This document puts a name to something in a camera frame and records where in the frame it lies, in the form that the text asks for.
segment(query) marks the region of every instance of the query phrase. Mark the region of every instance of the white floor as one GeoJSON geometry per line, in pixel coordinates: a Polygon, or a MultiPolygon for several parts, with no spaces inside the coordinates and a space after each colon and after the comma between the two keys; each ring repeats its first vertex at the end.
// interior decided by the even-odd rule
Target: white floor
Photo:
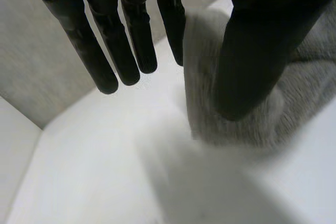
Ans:
{"type": "Polygon", "coordinates": [[[46,128],[7,224],[335,223],[335,102],[280,156],[205,147],[167,40],[156,52],[156,73],[95,90],[46,128]]]}

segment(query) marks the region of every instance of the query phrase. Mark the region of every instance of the gray sweater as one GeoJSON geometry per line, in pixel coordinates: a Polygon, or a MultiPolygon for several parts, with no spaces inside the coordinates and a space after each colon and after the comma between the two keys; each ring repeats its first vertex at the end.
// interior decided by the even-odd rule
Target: gray sweater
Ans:
{"type": "Polygon", "coordinates": [[[229,17],[215,10],[187,13],[184,79],[195,138],[215,145],[277,147],[336,95],[336,0],[292,54],[269,96],[238,122],[212,104],[217,61],[229,17]]]}

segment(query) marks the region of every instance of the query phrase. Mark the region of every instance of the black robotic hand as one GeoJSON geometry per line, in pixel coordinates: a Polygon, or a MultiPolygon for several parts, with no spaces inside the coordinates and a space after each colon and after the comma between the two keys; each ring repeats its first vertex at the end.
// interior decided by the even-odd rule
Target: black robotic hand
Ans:
{"type": "Polygon", "coordinates": [[[332,0],[232,0],[214,85],[226,119],[246,116],[270,93],[292,52],[332,0]]]}
{"type": "MultiPolygon", "coordinates": [[[[98,89],[105,94],[118,89],[118,80],[101,50],[84,12],[83,0],[43,0],[58,19],[98,89]]],[[[135,58],[117,11],[118,0],[88,0],[109,55],[125,85],[134,85],[143,73],[157,68],[146,0],[121,0],[135,58]]],[[[185,26],[181,0],[157,0],[176,62],[182,65],[185,26]]]]}

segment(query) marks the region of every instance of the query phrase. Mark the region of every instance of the gray wall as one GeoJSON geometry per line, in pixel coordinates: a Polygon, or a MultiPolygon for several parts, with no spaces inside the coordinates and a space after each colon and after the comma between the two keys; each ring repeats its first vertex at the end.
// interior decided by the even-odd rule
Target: gray wall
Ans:
{"type": "MultiPolygon", "coordinates": [[[[213,1],[184,3],[186,7],[205,7],[213,1]]],[[[157,42],[165,31],[156,0],[148,0],[147,6],[157,42]]],[[[88,16],[108,56],[90,13],[88,16]]],[[[0,21],[0,95],[44,128],[95,85],[41,0],[0,0],[0,21]]]]}

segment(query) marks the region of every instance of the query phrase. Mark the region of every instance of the white wall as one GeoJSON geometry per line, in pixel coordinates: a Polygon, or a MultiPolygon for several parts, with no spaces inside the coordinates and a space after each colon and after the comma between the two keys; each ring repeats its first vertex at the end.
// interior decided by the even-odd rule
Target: white wall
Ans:
{"type": "Polygon", "coordinates": [[[41,129],[0,97],[0,223],[15,197],[41,129]]]}

